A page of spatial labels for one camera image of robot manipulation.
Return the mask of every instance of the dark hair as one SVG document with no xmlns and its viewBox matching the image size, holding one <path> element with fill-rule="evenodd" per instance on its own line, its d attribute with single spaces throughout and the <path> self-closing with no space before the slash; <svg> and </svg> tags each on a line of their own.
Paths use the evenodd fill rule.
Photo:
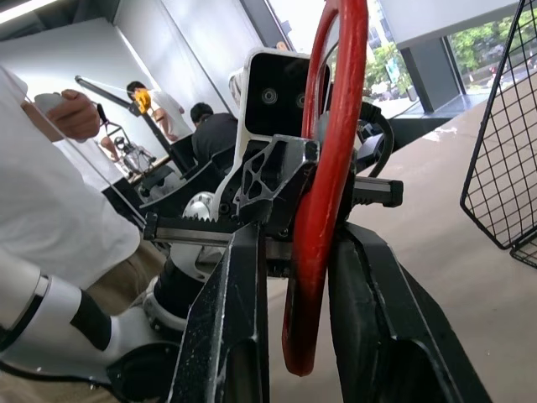
<svg viewBox="0 0 537 403">
<path fill-rule="evenodd" d="M 134 92 L 139 88 L 146 88 L 146 86 L 140 81 L 133 81 L 129 83 L 127 86 L 127 97 L 129 97 L 129 99 L 134 100 Z"/>
<path fill-rule="evenodd" d="M 200 123 L 204 117 L 212 114 L 214 114 L 212 107 L 203 102 L 198 102 L 190 110 L 190 118 L 193 123 Z"/>
</svg>

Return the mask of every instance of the tree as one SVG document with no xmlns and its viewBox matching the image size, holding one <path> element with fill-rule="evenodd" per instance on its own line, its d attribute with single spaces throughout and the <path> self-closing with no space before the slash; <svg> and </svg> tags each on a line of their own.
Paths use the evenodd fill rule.
<svg viewBox="0 0 537 403">
<path fill-rule="evenodd" d="M 366 76 L 364 87 L 371 88 L 373 85 L 381 83 L 389 83 L 390 86 L 395 85 L 400 93 L 405 92 L 412 85 L 409 72 L 403 61 L 403 56 L 395 47 L 395 44 L 386 44 L 373 51 L 374 60 L 368 60 L 366 63 Z M 389 61 L 395 59 L 395 63 L 399 68 L 399 79 L 396 83 L 391 83 L 386 65 Z M 337 64 L 337 47 L 328 57 L 326 63 L 331 67 L 332 79 L 336 73 Z"/>
<path fill-rule="evenodd" d="M 534 14 L 528 10 L 520 15 L 520 34 L 517 33 L 514 36 L 511 48 L 515 50 L 514 53 L 522 53 L 520 37 L 524 42 L 524 48 L 527 49 L 528 46 L 531 46 L 528 42 L 537 36 L 533 22 L 535 16 L 537 16 L 537 10 Z M 494 48 L 506 43 L 512 22 L 513 19 L 507 17 L 480 27 L 457 32 L 451 36 L 451 48 L 463 74 L 498 63 L 503 50 L 494 51 Z"/>
</svg>

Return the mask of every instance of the wire basket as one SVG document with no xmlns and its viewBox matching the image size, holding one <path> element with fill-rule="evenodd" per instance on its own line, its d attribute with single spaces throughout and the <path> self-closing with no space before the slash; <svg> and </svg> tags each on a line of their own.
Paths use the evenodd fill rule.
<svg viewBox="0 0 537 403">
<path fill-rule="evenodd" d="M 513 248 L 516 259 L 535 267 L 536 91 L 537 0 L 521 0 L 494 78 L 461 207 L 499 248 Z"/>
</svg>

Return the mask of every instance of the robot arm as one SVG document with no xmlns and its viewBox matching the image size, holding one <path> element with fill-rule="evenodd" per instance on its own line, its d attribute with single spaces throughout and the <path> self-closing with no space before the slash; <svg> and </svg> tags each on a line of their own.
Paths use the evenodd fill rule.
<svg viewBox="0 0 537 403">
<path fill-rule="evenodd" d="M 141 306 L 110 317 L 83 290 L 2 250 L 0 279 L 1 370 L 32 379 L 79 379 L 112 387 L 129 400 L 160 393 L 148 388 L 151 373 L 169 386 L 179 347 L 153 330 Z M 128 371 L 127 380 L 117 376 Z M 135 387 L 140 377 L 143 390 Z"/>
</svg>

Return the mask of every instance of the window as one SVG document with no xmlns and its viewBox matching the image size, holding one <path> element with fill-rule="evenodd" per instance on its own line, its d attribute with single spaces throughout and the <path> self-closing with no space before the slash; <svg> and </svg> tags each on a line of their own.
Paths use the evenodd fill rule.
<svg viewBox="0 0 537 403">
<path fill-rule="evenodd" d="M 372 49 L 380 48 L 383 45 L 375 27 L 369 27 L 368 43 Z"/>
<path fill-rule="evenodd" d="M 269 0 L 280 25 L 295 49 L 310 53 L 315 32 L 321 19 L 325 0 Z M 397 50 L 388 22 L 378 0 L 368 0 L 369 33 L 368 64 L 364 96 L 392 116 L 411 107 L 416 101 L 409 73 Z M 329 55 L 332 79 L 336 71 L 337 48 Z"/>
<path fill-rule="evenodd" d="M 537 10 L 522 12 L 519 33 L 514 36 L 512 52 L 501 77 L 502 86 L 523 80 L 528 73 L 537 72 Z M 469 94 L 488 94 L 498 73 L 512 17 L 470 28 L 449 37 L 451 49 Z"/>
</svg>

